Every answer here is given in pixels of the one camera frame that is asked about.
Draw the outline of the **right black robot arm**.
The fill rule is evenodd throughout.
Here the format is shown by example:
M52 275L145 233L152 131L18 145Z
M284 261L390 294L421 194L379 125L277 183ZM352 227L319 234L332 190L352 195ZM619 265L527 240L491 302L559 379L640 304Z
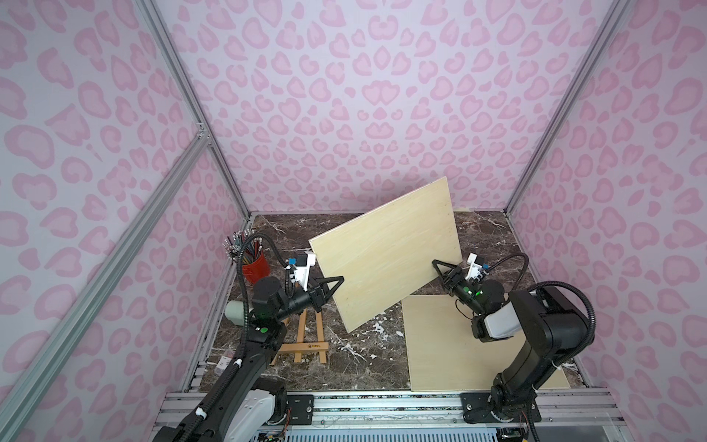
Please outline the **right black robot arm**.
M525 424L541 421L537 397L542 385L567 361L590 346L597 328L596 311L581 289L561 281L543 281L521 287L517 278L506 290L491 274L501 265L521 259L521 276L530 259L523 252L488 264L471 254L466 264L434 260L432 267L443 289L457 307L473 336L484 344L500 343L517 335L525 338L510 366L493 379L486 394L464 393L463 420L469 425Z

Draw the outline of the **wooden easel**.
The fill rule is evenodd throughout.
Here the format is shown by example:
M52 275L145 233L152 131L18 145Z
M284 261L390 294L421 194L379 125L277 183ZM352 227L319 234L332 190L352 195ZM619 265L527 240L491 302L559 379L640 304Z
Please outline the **wooden easel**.
M327 365L330 350L329 341L324 333L322 313L308 309L298 317L295 340L282 345L271 366L275 366L283 357L290 357L296 365L316 357L320 364Z

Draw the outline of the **plywood board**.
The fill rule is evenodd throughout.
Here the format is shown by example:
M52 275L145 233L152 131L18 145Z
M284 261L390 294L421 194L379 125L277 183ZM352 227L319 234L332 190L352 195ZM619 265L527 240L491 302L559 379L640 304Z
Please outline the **plywood board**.
M309 241L322 274L342 276L333 297L348 333L437 278L432 261L462 262L446 178Z
M500 342L477 340L471 310L457 308L447 295L409 296L401 305L414 392L489 390L525 342L523 333Z

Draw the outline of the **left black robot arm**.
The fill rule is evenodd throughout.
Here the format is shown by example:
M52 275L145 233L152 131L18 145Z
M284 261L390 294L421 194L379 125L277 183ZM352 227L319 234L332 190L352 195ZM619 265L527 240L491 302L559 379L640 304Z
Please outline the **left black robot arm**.
M245 258L268 243L285 270L285 281L265 276L248 292ZM342 276L321 277L309 285L307 257L283 258L274 241L263 233L228 240L237 266L242 294L242 333L235 355L213 388L174 427L162 427L156 441L250 441L266 424L288 424L285 383L263 377L285 342L285 319L311 308L322 311L344 284Z

